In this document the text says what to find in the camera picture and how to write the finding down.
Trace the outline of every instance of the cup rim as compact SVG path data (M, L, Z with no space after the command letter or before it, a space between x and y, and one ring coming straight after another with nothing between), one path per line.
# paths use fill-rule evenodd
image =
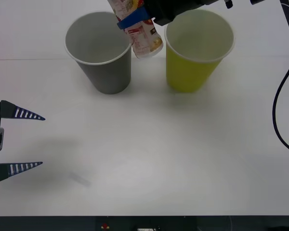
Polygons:
M106 62L89 63L89 62L85 62L85 61L82 61L82 60L74 57L74 56L69 52L69 50L68 50L68 48L67 48L67 46L66 46L66 36L67 36L67 33L68 33L69 29L71 28L71 26L72 26L77 20L79 20L80 18L83 18L83 17L85 17L85 16L87 16L87 15L89 15L89 14L93 14L93 13L110 13L110 14L115 15L114 13L108 12L108 11L93 11L93 12L89 12L89 13L87 13L87 14L84 14L84 15L78 17L77 19L75 19L75 20L69 25L69 27L68 27L67 30L66 30L65 38L64 38L64 48L65 48L67 54L68 54L72 59L74 59L76 62L78 62L78 63L85 64L85 65L90 65L90 66L101 66L101 65L105 65L105 64L112 63L112 62L118 60L119 58L121 58L123 55L125 55L125 54L130 50L130 48L131 48L131 43L129 43L127 49L126 49L123 53L121 53L119 56L117 56L117 57L115 57L115 58L113 58L113 59L111 59L111 60L108 60L108 61L106 61Z
M212 59L212 60L208 60L208 61L202 61L202 60L196 60L196 59L187 58L187 57L181 55L180 53L178 53L178 52L170 45L170 43L169 43L169 41L168 41L168 37L167 37L167 28L168 28L168 25L169 25L169 24L166 25L165 30L164 30L166 44L169 46L169 48L170 48L174 53L176 53L177 55L179 55L181 58L183 58L183 59L185 59L185 60L192 61L192 62L194 62L194 63L210 64L210 63L214 63L214 62L217 62L217 61L222 60L223 58L225 58L227 55L230 54L230 52L233 50L233 48L234 48L234 46L235 46L235 43L236 43L236 34L235 34L235 31L234 31L233 27L231 26L231 24L230 24L224 17L220 16L219 14L217 14L217 13L215 13L215 12L213 12L213 11L208 11L208 10L204 10L204 9L196 9L196 10L193 10L193 11L204 11L204 12L213 13L213 14L219 16L220 18L222 18L223 20L225 20L225 22L229 25L229 27L230 27L230 29L232 30L232 33L233 33L233 43L232 43L232 46L231 46L231 48L229 49L229 51L228 51L226 54L224 54L223 56L221 56L221 57L218 57L218 58Z

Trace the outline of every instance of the black cable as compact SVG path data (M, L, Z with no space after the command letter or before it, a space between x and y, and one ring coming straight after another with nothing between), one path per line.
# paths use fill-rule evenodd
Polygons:
M278 100L278 97L279 97L279 94L287 80L287 78L289 77L289 70L288 72L286 73L285 77L283 78L283 80L281 81L278 89L277 89L277 92L276 92L276 95L275 95L275 98L274 98L274 103L273 103L273 110L272 110L272 116L273 116L273 126L274 126L274 130L275 130L275 133L277 135L277 137L279 138L279 140L283 143L283 145L285 145L288 149L289 149L289 145L284 141L284 139L281 137L279 131L278 131L278 128L277 128L277 123L276 123L276 105L277 105L277 100Z

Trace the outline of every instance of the small bottle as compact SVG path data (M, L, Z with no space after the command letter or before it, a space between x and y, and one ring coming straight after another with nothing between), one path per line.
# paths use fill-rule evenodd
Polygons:
M141 7L144 0L108 0L118 20L121 21ZM137 58L152 57L163 48L163 40L151 19L139 22L124 30L130 36Z

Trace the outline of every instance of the gray paper cup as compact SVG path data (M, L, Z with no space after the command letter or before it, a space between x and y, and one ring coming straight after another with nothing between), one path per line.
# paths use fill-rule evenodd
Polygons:
M66 52L104 94L119 93L131 81L131 44L117 23L113 13L89 13L66 33Z

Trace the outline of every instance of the paper cup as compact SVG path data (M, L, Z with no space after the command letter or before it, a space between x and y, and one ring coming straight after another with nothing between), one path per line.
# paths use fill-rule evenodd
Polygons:
M167 82L177 91L201 88L221 60L234 47L229 23L206 10L187 11L165 29Z
M113 13L90 13L66 33L66 52L104 94L119 93L131 81L131 44L117 23Z

